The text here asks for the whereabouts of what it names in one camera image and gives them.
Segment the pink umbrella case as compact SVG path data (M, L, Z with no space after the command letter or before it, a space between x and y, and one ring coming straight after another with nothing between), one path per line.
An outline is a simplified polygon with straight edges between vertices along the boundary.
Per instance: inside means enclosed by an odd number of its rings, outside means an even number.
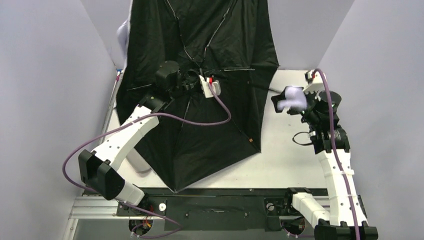
M132 148L126 155L126 159L129 164L133 167L136 173L145 175L150 172L151 166L145 161L145 159L136 151L135 148Z

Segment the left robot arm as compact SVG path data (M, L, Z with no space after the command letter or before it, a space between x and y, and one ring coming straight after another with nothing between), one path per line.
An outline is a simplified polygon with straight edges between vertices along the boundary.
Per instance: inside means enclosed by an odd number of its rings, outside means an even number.
M154 74L155 82L145 86L142 97L122 126L106 133L107 139L93 150L83 149L77 159L81 181L106 200L137 206L145 198L139 187L119 174L124 160L142 170L143 157L136 145L160 123L161 117L176 119L165 109L177 97L192 92L208 93L209 81L201 68L183 72L176 61L165 61Z

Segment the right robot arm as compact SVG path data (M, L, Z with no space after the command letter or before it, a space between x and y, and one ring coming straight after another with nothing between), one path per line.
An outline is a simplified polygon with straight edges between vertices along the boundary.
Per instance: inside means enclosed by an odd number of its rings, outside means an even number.
M337 115L341 96L319 90L307 93L302 87L287 86L272 96L276 113L287 109L289 115L301 115L308 124L308 136L325 179L329 208L321 206L307 188L291 188L285 195L285 210L299 213L313 227L316 240L376 240L357 195L351 167L351 148L346 131Z

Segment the lavender folding umbrella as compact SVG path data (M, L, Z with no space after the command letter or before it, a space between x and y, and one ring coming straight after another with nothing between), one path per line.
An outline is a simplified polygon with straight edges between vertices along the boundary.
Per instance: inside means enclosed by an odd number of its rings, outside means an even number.
M202 69L221 94L178 96L136 146L161 181L180 192L262 150L270 84L279 68L266 0L134 0L126 66L116 96L123 124L165 61Z

